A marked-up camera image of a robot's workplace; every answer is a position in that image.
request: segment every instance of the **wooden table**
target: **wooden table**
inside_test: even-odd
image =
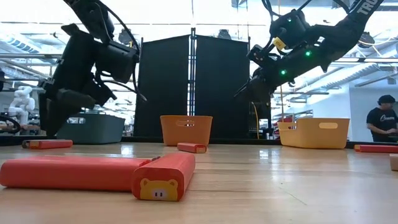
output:
[[[0,148],[0,163],[35,154],[155,157],[161,144]],[[1,224],[270,223],[394,224],[398,172],[388,154],[279,146],[212,145],[181,202],[138,201],[129,193],[0,190]]]

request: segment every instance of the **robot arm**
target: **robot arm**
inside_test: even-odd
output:
[[[93,109],[94,105],[102,106],[110,98],[116,99],[104,84],[106,82],[124,86],[121,83],[127,83],[133,74],[134,92],[146,100],[138,91],[134,75],[139,61],[139,45],[126,25],[100,0],[64,2],[73,9],[89,33],[81,31],[76,24],[62,26],[70,39],[53,77],[39,83],[39,87],[45,90],[39,94],[40,127],[48,136],[55,135],[66,120],[82,108]],[[128,30],[134,43],[132,47],[113,40],[114,26],[108,12]],[[114,81],[102,81],[101,76],[111,77]]]
[[[248,58],[259,65],[252,78],[235,96],[270,106],[276,88],[305,72],[321,66],[324,72],[329,65],[350,51],[361,38],[366,23],[384,0],[355,0],[347,16],[335,26],[310,26],[301,9],[280,16],[270,28],[270,42],[264,48],[255,45]],[[281,55],[270,51],[277,47]]]

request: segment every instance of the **black partition panel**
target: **black partition panel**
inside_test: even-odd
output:
[[[187,115],[189,35],[144,42],[134,136],[161,137],[161,115]]]
[[[247,138],[250,104],[233,99],[249,78],[248,43],[197,36],[195,115],[213,117],[211,138]]]

